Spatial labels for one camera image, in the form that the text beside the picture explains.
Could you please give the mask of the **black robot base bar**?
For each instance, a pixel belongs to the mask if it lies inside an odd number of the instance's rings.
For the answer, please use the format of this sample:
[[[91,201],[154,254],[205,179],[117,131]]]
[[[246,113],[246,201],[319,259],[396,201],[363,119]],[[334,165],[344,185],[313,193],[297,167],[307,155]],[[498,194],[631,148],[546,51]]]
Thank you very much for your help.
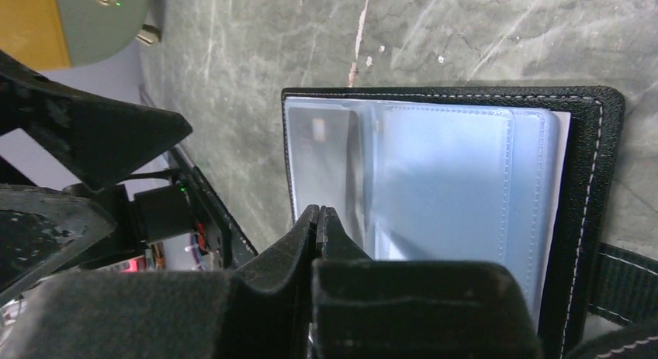
[[[189,197],[196,230],[203,238],[212,268],[239,268],[258,256],[258,251],[183,148],[171,148],[167,158],[169,165],[178,170],[174,181]]]

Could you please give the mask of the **black leather card holder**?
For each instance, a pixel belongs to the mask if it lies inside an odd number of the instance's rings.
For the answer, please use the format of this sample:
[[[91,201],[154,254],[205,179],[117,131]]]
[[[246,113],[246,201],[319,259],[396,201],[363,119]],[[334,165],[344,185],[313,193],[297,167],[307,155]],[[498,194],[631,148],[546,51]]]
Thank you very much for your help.
[[[540,106],[572,119],[539,310],[548,358],[655,358],[657,262],[601,241],[625,115],[605,86],[285,88],[282,99]]]

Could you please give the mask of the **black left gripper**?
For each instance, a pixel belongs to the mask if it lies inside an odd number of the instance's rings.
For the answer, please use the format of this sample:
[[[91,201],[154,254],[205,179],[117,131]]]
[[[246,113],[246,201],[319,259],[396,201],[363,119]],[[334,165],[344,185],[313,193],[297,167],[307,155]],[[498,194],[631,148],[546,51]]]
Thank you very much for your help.
[[[177,112],[63,85],[1,53],[1,134],[26,132],[88,188],[111,187],[192,133]],[[212,267],[176,169],[144,173],[164,186],[130,195],[1,186],[1,304],[64,269],[163,269],[164,242],[182,236],[196,269]]]

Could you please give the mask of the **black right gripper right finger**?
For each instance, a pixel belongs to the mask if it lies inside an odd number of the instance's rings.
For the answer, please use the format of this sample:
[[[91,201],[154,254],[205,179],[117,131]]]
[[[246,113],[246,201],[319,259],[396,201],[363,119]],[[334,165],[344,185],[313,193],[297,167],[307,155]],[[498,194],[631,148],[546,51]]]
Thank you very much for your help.
[[[521,289],[482,261],[375,261],[338,214],[318,215],[312,263],[319,358],[540,358]]]

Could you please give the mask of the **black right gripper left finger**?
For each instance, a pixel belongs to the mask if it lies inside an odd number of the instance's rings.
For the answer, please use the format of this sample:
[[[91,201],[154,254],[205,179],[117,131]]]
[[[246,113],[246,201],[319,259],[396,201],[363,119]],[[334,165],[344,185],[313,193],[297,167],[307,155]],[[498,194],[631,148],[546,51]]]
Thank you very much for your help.
[[[3,358],[305,358],[320,210],[236,270],[62,274],[42,284]]]

